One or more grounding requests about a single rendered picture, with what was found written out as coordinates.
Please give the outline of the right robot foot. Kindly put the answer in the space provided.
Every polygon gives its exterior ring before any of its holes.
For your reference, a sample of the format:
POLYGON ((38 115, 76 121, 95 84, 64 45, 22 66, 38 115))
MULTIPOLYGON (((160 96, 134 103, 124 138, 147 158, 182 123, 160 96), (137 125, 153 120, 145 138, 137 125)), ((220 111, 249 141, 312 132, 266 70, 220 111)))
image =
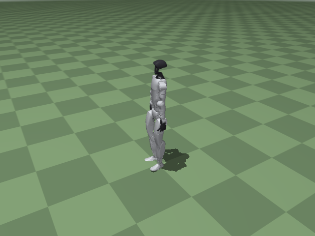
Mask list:
POLYGON ((154 161, 157 160, 157 158, 153 158, 153 156, 145 158, 145 161, 154 161))

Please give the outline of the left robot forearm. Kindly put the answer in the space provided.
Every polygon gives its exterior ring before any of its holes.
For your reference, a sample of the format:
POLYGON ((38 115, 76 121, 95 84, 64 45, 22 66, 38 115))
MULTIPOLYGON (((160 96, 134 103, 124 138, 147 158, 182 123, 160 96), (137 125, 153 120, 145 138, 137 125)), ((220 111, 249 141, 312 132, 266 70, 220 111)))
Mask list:
POLYGON ((160 120, 162 120, 162 123, 165 123, 166 122, 166 119, 165 119, 165 110, 166 110, 165 103, 162 102, 160 107, 161 108, 159 108, 159 118, 160 118, 160 120))

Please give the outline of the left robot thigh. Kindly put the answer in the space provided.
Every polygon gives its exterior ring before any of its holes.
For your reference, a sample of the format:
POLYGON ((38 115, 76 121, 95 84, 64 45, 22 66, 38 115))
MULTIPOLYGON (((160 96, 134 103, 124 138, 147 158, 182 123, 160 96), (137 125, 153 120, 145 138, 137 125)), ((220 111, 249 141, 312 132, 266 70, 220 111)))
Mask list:
MULTIPOLYGON (((161 131, 161 132, 160 132, 160 130, 157 131, 160 128, 160 125, 161 125, 160 124, 160 118, 158 117, 158 119, 156 119, 155 126, 154 126, 154 139, 155 139, 155 143, 156 143, 156 145, 158 145, 158 147, 160 147, 161 143, 164 142, 164 140, 162 139, 164 131, 161 131)), ((166 119, 165 125, 167 125, 167 119, 166 119)))

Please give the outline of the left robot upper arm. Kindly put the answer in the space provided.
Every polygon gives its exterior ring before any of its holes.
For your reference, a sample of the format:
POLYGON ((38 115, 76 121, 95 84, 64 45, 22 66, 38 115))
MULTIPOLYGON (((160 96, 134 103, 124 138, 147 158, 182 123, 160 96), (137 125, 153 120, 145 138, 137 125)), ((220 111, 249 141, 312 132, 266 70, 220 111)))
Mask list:
POLYGON ((167 90, 167 85, 165 82, 159 82, 158 85, 158 90, 159 90, 159 98, 160 101, 158 101, 157 106, 160 107, 161 103, 165 103, 166 99, 166 90, 167 90))

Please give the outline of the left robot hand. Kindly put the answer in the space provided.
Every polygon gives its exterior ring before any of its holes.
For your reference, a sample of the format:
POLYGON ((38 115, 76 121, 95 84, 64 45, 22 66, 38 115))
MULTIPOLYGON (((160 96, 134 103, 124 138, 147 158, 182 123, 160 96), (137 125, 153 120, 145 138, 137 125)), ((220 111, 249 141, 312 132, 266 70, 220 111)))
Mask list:
POLYGON ((161 124, 161 125, 160 125, 160 128, 159 128, 157 131, 160 130, 160 132, 161 132, 161 131, 166 130, 166 125, 165 125, 166 123, 162 123, 162 120, 160 120, 160 124, 161 124))

